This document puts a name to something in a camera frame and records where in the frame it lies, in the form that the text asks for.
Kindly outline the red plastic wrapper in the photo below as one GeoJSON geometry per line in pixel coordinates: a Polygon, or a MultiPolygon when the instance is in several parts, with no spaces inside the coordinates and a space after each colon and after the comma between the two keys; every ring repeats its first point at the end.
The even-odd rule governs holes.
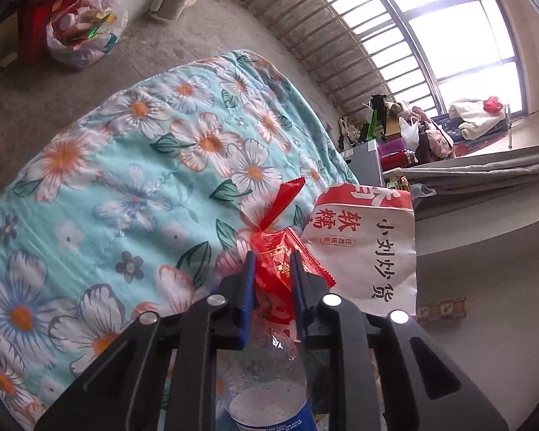
{"type": "Polygon", "coordinates": [[[256,295],[262,312],[268,321],[283,326],[294,321],[290,280],[290,256],[293,251],[300,252],[307,272],[324,279],[328,288],[336,284],[334,277],[308,251],[291,227],[280,231],[271,230],[272,224],[293,202],[304,185],[305,179],[302,177],[282,183],[258,225],[259,230],[250,238],[256,254],[256,295]]]}

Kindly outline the red white paper snack bag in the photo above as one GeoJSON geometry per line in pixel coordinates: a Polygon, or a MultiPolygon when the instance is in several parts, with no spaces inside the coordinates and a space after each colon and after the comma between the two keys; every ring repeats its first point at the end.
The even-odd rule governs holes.
{"type": "Polygon", "coordinates": [[[314,204],[302,241],[336,280],[333,292],[360,310],[413,315],[417,299],[415,213],[411,195],[338,184],[314,204]]]}

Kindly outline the clear Pepsi plastic bottle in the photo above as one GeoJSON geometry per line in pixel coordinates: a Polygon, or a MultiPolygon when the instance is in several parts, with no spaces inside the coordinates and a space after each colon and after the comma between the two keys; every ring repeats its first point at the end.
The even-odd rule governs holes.
{"type": "Polygon", "coordinates": [[[305,366],[293,339],[258,318],[247,345],[217,357],[216,400],[239,430],[315,430],[305,366]]]}

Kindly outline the white plastic trash bag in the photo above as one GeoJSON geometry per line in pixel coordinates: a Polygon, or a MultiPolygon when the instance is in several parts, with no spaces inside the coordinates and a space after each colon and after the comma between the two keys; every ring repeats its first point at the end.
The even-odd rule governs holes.
{"type": "Polygon", "coordinates": [[[77,0],[50,18],[47,51],[54,60],[83,70],[114,48],[127,22],[128,12],[118,0],[77,0]]]}

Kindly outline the floral turquoise quilt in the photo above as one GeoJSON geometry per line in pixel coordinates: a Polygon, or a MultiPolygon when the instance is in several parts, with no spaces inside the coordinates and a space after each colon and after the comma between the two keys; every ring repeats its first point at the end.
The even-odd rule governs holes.
{"type": "Polygon", "coordinates": [[[186,311],[238,269],[281,184],[301,231],[356,178],[301,92],[239,50],[117,92],[0,196],[0,408],[31,430],[142,312],[186,311]]]}

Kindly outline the grey cabinet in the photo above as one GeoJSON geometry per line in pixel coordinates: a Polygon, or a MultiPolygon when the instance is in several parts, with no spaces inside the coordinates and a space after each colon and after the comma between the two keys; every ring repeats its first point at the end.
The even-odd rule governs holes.
{"type": "Polygon", "coordinates": [[[361,185],[383,187],[383,170],[376,140],[358,144],[342,151],[341,155],[361,185]]]}

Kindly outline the grey right curtain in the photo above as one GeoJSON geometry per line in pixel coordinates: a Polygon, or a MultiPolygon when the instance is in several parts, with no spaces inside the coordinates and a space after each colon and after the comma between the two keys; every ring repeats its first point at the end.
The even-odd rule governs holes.
{"type": "Polygon", "coordinates": [[[405,178],[416,219],[426,220],[539,185],[539,145],[397,167],[383,177],[405,178]]]}

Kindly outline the metal balcony railing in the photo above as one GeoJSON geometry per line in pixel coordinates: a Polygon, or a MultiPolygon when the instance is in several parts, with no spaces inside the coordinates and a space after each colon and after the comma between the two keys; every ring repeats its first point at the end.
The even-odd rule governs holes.
{"type": "Polygon", "coordinates": [[[444,112],[427,57],[390,0],[239,1],[345,116],[364,118],[376,94],[444,112]]]}

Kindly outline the red gift bag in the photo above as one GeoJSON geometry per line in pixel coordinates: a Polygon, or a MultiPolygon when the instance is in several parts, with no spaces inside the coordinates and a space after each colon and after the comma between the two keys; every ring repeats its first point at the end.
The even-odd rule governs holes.
{"type": "MultiPolygon", "coordinates": [[[[33,64],[48,55],[46,47],[46,25],[56,10],[52,7],[57,0],[21,0],[18,10],[19,59],[33,64]]],[[[62,0],[65,9],[77,0],[62,0]]]]}

